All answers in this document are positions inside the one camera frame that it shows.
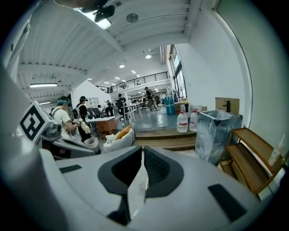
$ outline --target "backpack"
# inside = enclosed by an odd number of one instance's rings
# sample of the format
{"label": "backpack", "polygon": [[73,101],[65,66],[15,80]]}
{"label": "backpack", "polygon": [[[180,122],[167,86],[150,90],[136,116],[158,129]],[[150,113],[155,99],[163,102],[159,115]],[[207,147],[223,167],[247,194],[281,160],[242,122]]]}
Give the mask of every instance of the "backpack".
{"label": "backpack", "polygon": [[79,120],[79,119],[81,118],[79,108],[80,108],[82,105],[83,105],[83,104],[79,104],[78,106],[76,106],[76,107],[72,110],[73,119]]}
{"label": "backpack", "polygon": [[55,112],[57,112],[59,109],[61,109],[61,108],[57,108],[53,113],[50,112],[49,115],[54,119]]}

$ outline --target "cardboard box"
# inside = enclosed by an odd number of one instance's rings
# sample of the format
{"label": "cardboard box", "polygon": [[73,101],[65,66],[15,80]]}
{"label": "cardboard box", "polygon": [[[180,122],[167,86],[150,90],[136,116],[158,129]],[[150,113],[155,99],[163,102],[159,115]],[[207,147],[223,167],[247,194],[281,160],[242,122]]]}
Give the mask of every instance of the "cardboard box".
{"label": "cardboard box", "polygon": [[234,98],[216,98],[216,109],[221,109],[227,111],[227,107],[223,106],[226,105],[229,101],[231,103],[230,112],[233,112],[237,115],[239,115],[239,108],[240,108],[240,99],[234,99]]}

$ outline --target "ceiling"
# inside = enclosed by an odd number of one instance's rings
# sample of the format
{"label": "ceiling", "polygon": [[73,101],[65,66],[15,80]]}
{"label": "ceiling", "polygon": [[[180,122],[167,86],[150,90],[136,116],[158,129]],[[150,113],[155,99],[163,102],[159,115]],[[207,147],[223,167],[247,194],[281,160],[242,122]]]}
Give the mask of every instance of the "ceiling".
{"label": "ceiling", "polygon": [[[80,12],[44,1],[32,15],[18,66],[17,84],[31,100],[54,101],[87,78],[117,84],[115,76],[135,79],[131,70],[141,77],[153,74],[160,56],[146,60],[142,51],[188,42],[199,7],[189,0],[110,0],[107,5],[117,2],[121,5],[109,18],[112,26],[104,31]],[[139,16],[137,22],[127,22],[130,13]],[[120,69],[120,63],[126,67]],[[58,86],[29,88],[32,83]]]}
{"label": "ceiling", "polygon": [[[150,59],[146,59],[146,55],[151,55]],[[161,65],[160,48],[154,48],[146,51],[141,51],[132,57],[126,57],[123,61],[116,62],[106,67],[102,72],[99,72],[96,77],[91,77],[92,83],[109,87],[113,84],[123,83],[121,80],[136,79],[137,74],[140,77],[144,77],[151,74],[157,74],[166,72],[167,66]],[[104,79],[104,82],[99,83],[99,79]]]}

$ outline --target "black metal railing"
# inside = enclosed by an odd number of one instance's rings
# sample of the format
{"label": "black metal railing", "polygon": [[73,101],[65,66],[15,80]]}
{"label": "black metal railing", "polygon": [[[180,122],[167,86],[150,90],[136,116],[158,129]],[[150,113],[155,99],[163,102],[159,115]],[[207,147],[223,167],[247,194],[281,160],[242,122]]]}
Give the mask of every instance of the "black metal railing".
{"label": "black metal railing", "polygon": [[134,86],[141,85],[144,83],[151,83],[151,82],[163,80],[163,79],[168,79],[168,72],[161,72],[157,74],[147,75],[144,77],[140,77],[137,79],[133,79],[133,80],[129,80],[129,81],[117,84],[115,86],[111,86],[109,88],[102,87],[102,86],[97,86],[97,87],[103,90],[105,93],[113,93],[113,92],[117,92],[117,91],[129,88],[129,87],[134,87]]}

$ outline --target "plastic bottle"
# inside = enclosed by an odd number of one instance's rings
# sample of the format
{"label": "plastic bottle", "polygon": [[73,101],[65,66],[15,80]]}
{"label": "plastic bottle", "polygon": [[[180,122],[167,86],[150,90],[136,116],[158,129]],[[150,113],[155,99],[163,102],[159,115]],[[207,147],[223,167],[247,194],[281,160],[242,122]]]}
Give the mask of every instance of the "plastic bottle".
{"label": "plastic bottle", "polygon": [[197,124],[198,124],[198,109],[194,109],[193,112],[191,113],[189,129],[192,132],[196,132]]}
{"label": "plastic bottle", "polygon": [[177,131],[179,133],[185,133],[188,131],[188,118],[184,111],[177,116]]}
{"label": "plastic bottle", "polygon": [[283,135],[280,142],[276,142],[275,147],[273,149],[273,152],[269,158],[268,163],[273,166],[275,162],[278,160],[279,156],[281,155],[281,152],[285,148],[285,146],[282,144],[284,140],[285,134]]}

